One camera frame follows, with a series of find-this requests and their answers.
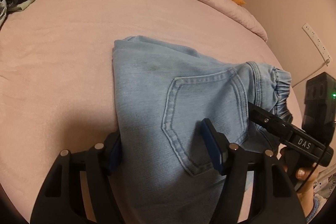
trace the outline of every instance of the metal screw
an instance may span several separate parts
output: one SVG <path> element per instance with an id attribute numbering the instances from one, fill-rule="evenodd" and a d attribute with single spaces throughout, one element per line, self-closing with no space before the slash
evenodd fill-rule
<path id="1" fill-rule="evenodd" d="M 60 153 L 60 155 L 61 155 L 62 157 L 65 157 L 65 156 L 68 155 L 68 154 L 69 154 L 69 150 L 66 150 L 66 149 L 62 150 L 61 153 Z"/>
<path id="2" fill-rule="evenodd" d="M 236 143 L 230 143 L 229 148 L 231 150 L 237 150 L 239 148 L 239 145 L 237 145 Z"/>
<path id="3" fill-rule="evenodd" d="M 103 143 L 96 143 L 96 145 L 94 146 L 95 149 L 100 150 L 104 148 L 104 144 Z"/>
<path id="4" fill-rule="evenodd" d="M 266 150 L 265 154 L 266 154 L 266 156 L 269 156 L 269 157 L 273 156 L 273 152 L 271 150 Z"/>

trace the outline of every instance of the blue sleeve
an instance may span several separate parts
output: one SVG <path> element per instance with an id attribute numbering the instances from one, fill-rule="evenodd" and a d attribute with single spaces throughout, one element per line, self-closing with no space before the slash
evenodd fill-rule
<path id="1" fill-rule="evenodd" d="M 314 206 L 313 209 L 311 210 L 310 214 L 306 217 L 306 222 L 309 223 L 314 216 L 318 213 L 318 208 L 319 208 L 320 202 L 318 198 L 314 197 Z"/>

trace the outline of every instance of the back pocket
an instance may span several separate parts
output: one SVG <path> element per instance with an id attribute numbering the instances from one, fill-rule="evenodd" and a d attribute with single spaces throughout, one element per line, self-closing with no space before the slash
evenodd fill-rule
<path id="1" fill-rule="evenodd" d="M 166 100 L 162 130 L 181 165 L 192 176 L 212 168 L 199 124 L 209 118 L 229 142 L 247 137 L 247 96 L 234 68 L 210 75 L 177 77 Z"/>

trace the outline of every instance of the hand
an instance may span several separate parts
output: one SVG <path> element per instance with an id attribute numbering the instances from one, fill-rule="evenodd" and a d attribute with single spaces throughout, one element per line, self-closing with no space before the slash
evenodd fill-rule
<path id="1" fill-rule="evenodd" d="M 287 149 L 286 147 L 281 149 L 280 154 L 284 155 L 286 149 Z M 284 165 L 283 168 L 287 172 L 287 166 Z M 308 177 L 312 169 L 313 167 L 298 169 L 296 172 L 296 178 L 298 180 L 304 181 Z M 307 217 L 310 214 L 311 210 L 314 207 L 314 200 L 313 200 L 314 199 L 314 182 L 316 181 L 318 174 L 319 174 L 318 170 L 315 169 L 315 171 L 310 176 L 310 178 L 307 180 L 305 185 L 297 193 L 297 197 L 300 200 L 305 217 Z"/>

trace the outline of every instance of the pink wall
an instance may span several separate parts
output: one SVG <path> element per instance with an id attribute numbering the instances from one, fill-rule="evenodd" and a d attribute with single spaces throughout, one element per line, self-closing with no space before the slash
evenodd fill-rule
<path id="1" fill-rule="evenodd" d="M 268 46 L 283 68 L 291 72 L 293 83 L 315 71 L 324 62 L 302 30 L 309 23 L 323 41 L 334 61 L 326 71 L 336 78 L 336 0 L 245 0 L 246 8 L 259 20 L 269 37 Z M 303 112 L 305 81 L 294 88 Z"/>

